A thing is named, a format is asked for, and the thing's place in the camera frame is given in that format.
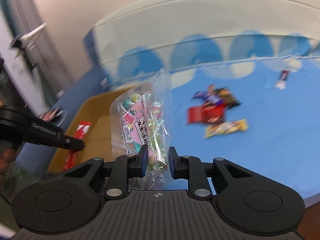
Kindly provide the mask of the person's left hand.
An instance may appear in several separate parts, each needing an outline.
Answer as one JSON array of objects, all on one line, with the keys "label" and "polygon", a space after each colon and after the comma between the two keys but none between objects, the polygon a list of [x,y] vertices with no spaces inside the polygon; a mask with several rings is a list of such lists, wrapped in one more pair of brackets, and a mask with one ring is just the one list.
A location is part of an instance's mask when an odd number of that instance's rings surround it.
[{"label": "person's left hand", "polygon": [[0,176],[1,184],[4,183],[6,178],[6,173],[10,168],[10,164],[16,159],[16,151],[12,148],[6,149],[0,158]]}]

